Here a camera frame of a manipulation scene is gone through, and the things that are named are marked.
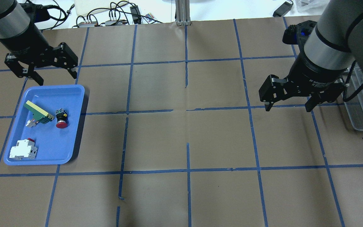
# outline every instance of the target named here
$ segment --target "metal bracket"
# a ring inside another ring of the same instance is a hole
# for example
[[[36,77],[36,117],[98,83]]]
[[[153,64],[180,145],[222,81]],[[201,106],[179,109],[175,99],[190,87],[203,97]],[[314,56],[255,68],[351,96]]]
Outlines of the metal bracket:
[[[177,26],[191,25],[190,0],[176,0],[176,24]]]

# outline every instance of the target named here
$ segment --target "white floor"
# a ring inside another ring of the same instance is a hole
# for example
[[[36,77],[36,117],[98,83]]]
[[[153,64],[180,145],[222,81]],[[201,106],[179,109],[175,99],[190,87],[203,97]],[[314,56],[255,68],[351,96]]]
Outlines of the white floor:
[[[55,4],[52,0],[31,0],[35,4]],[[243,18],[262,18],[272,17],[273,12],[285,0],[190,0],[190,17],[191,20],[226,20],[226,19],[243,19]],[[313,8],[304,12],[298,12],[297,2],[294,0],[294,6],[291,11],[285,16],[303,16],[303,15],[321,15],[325,7]],[[19,3],[24,3],[25,0],[18,0]],[[72,9],[72,13],[65,23],[56,29],[71,28],[74,26],[78,14],[83,15],[82,12],[88,12],[97,7],[109,7],[110,0],[57,0],[60,7],[67,11],[72,4],[80,2],[76,8]],[[173,22],[176,5],[174,0],[132,0],[131,2],[137,4],[141,14],[152,13],[159,21],[163,23]],[[124,6],[126,12],[130,12],[129,6]],[[59,16],[59,10],[49,10],[50,15],[54,17]],[[109,20],[108,12],[101,12],[95,14],[99,23]],[[45,22],[37,23],[39,29],[52,27],[56,23],[55,20],[48,20]]]

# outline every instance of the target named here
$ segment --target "plastic tray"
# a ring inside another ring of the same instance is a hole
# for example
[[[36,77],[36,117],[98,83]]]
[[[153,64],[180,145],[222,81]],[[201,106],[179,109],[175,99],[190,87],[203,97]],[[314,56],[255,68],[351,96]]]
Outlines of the plastic tray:
[[[64,164],[69,161],[74,151],[84,95],[85,88],[81,85],[39,86],[27,89],[20,101],[5,148],[4,162],[10,166],[19,166]],[[53,115],[57,109],[65,109],[68,112],[68,126],[63,129],[57,128],[57,120],[54,119],[46,124],[26,127],[26,122],[33,118],[32,112],[23,107],[27,100]],[[18,140],[27,138],[35,140],[35,146],[38,148],[36,158],[9,158],[11,147],[15,146]]]

